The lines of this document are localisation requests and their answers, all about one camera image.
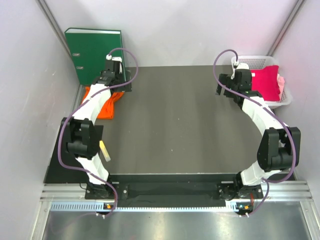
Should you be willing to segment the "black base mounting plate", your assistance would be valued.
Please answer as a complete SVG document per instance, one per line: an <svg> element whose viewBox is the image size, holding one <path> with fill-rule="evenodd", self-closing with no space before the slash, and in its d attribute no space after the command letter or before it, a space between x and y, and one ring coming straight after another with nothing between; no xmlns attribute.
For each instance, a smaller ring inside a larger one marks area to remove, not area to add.
<svg viewBox="0 0 320 240"><path fill-rule="evenodd" d="M132 200L143 195L194 196L200 194L227 200L221 197L221 191L226 190L228 194L233 194L232 187L236 175L235 173L112 174L109 181L112 190L117 192L118 201ZM258 192L251 193L249 196L251 195L263 197ZM87 191L85 193L87 200L113 200L114 196L113 192L112 196L107 198L92 196Z"/></svg>

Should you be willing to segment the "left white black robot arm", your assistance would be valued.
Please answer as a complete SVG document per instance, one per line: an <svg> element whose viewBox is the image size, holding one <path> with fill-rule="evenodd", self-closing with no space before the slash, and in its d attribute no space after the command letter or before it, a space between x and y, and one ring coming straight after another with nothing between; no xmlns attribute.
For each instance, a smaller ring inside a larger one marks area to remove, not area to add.
<svg viewBox="0 0 320 240"><path fill-rule="evenodd" d="M106 199L112 196L114 187L103 160L110 161L110 155L98 134L95 122L105 103L114 92L128 92L131 84L126 80L125 67L121 57L107 56L105 67L90 86L82 104L71 116L61 122L58 137L57 157L61 166L62 153L68 153L80 163L75 170L88 176L86 191L93 197Z"/></svg>

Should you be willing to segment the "orange t shirt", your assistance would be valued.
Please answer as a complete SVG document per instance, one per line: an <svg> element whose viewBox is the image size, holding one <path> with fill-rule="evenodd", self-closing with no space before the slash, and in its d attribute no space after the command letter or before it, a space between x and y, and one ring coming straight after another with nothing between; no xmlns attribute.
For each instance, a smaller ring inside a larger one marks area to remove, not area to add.
<svg viewBox="0 0 320 240"><path fill-rule="evenodd" d="M77 110L76 113L73 114L73 117L77 120L88 119L92 121L93 124L97 119L113 119L115 114L114 104L124 95L124 92L111 93L111 90L108 89L92 97L95 93L105 88L106 86L102 84L86 87L82 103L87 100L89 100L89 102Z"/></svg>

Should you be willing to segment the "aluminium frame rail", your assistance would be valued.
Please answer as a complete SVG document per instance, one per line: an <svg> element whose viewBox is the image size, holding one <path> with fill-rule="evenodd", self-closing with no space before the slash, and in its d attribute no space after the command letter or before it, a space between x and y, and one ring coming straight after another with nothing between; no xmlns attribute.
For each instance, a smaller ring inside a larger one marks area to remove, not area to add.
<svg viewBox="0 0 320 240"><path fill-rule="evenodd" d="M47 202L52 211L97 212L106 214L115 207L117 212L235 212L247 215L261 202L308 202L312 201L309 187L304 181L262 185L258 190L262 197L225 200L212 196L198 195L143 195L133 199L119 200L86 199L85 191L79 186L45 186L40 201Z"/></svg>

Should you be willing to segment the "black mat left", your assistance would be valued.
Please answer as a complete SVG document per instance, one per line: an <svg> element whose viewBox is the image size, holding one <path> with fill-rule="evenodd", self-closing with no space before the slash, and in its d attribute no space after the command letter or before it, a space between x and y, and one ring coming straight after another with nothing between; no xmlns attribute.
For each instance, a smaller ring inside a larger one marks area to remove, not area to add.
<svg viewBox="0 0 320 240"><path fill-rule="evenodd" d="M102 139L103 125L96 125L98 137ZM58 135L55 141L54 149L51 155L50 163L47 167L46 174L43 180L44 184L79 184L87 183L89 177L87 173L79 170L72 170L64 168L60 165L58 160L58 140L61 127L59 128ZM61 150L61 157L64 164L68 166L74 166L83 168L82 165L68 152Z"/></svg>

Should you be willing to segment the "magenta t shirt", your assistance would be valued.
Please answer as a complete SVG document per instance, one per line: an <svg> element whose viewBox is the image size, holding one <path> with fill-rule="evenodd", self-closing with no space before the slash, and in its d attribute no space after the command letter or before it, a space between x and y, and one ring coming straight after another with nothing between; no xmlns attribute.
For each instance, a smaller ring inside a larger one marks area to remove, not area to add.
<svg viewBox="0 0 320 240"><path fill-rule="evenodd" d="M277 102L279 87L277 83L279 66L269 65L262 69L252 69L252 90L258 91L265 101Z"/></svg>

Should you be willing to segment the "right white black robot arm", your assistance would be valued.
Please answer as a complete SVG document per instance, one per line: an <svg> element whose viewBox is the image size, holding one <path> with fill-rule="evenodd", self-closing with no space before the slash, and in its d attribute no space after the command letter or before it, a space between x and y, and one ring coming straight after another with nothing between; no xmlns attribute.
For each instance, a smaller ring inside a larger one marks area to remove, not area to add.
<svg viewBox="0 0 320 240"><path fill-rule="evenodd" d="M262 95L252 90L249 69L236 69L233 74L216 77L216 94L223 94L250 117L261 134L256 161L239 172L233 180L233 193L221 190L221 197L231 200L257 193L261 182L285 170L293 171L299 164L301 131L280 121L265 103Z"/></svg>

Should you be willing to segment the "white plastic basket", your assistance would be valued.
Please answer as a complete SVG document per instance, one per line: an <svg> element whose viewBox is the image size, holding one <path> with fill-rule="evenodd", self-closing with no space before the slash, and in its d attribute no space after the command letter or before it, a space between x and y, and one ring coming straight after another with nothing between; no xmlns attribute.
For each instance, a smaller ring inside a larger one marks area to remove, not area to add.
<svg viewBox="0 0 320 240"><path fill-rule="evenodd" d="M258 91L270 109L289 105L293 97L280 74L278 61L271 56L241 55L240 64L247 64L252 73L252 89Z"/></svg>

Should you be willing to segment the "light pink t shirt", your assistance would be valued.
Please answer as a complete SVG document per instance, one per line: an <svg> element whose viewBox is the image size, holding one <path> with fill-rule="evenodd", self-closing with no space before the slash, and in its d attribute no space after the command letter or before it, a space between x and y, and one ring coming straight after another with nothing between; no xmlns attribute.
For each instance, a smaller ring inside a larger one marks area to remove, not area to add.
<svg viewBox="0 0 320 240"><path fill-rule="evenodd" d="M283 76L280 76L279 74L277 74L277 84L279 89L279 98L281 98L285 87L285 79Z"/></svg>

